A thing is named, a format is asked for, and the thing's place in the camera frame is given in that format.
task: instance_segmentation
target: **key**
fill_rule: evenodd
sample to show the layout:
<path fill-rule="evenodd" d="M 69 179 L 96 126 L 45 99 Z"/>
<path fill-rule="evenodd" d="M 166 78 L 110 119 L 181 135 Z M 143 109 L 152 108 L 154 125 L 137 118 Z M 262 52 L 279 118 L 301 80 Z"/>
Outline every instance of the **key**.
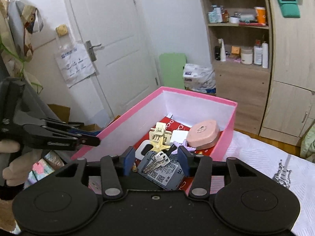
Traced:
<path fill-rule="evenodd" d="M 150 173 L 151 171 L 157 169 L 158 167 L 166 166 L 168 163 L 170 163 L 170 159 L 164 152 L 159 152 L 158 154 L 154 155 L 152 158 L 152 161 L 147 167 L 143 169 L 143 173 L 146 175 Z"/>

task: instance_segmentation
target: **white bedsheet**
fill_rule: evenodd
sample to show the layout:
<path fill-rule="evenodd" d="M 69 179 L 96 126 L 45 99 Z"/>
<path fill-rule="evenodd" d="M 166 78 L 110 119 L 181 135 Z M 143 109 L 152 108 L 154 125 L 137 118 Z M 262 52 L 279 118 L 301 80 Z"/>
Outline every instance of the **white bedsheet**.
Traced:
<path fill-rule="evenodd" d="M 279 165 L 286 166 L 289 176 L 286 184 L 299 199 L 300 215 L 292 229 L 297 236 L 315 236 L 315 164 L 294 155 L 252 139 L 234 131 L 233 140 L 226 152 L 227 157 L 236 157 L 257 169 L 266 176 L 273 178 Z M 213 178 L 211 191 L 216 192 L 222 187 L 222 178 Z"/>

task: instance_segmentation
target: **battery label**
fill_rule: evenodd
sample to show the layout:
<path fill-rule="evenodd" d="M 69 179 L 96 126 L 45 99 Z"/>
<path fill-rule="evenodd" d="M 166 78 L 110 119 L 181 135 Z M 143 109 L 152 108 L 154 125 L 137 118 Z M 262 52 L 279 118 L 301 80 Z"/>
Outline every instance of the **battery label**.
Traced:
<path fill-rule="evenodd" d="M 170 162 L 164 167 L 158 167 L 155 170 L 151 171 L 147 176 L 166 186 L 168 182 L 172 179 L 172 176 L 176 172 L 177 167 L 178 165 Z"/>

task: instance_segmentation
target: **hand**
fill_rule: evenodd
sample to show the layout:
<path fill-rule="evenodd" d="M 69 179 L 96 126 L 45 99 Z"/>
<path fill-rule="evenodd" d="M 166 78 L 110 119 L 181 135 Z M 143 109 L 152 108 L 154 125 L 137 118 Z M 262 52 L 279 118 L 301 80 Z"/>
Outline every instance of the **hand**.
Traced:
<path fill-rule="evenodd" d="M 0 153 L 15 153 L 20 149 L 19 143 L 13 140 L 3 139 L 0 141 Z M 33 164 L 41 159 L 42 150 L 33 150 L 16 158 L 9 167 L 2 171 L 2 176 L 8 186 L 23 184 L 31 172 Z"/>

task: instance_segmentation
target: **cabinet handle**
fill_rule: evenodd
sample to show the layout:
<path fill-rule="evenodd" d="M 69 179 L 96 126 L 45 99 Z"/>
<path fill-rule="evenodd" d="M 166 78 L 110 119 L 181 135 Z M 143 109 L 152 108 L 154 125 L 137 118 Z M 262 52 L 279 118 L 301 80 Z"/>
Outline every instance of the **cabinet handle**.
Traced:
<path fill-rule="evenodd" d="M 305 121 L 306 117 L 308 116 L 308 112 L 305 113 L 302 123 Z"/>

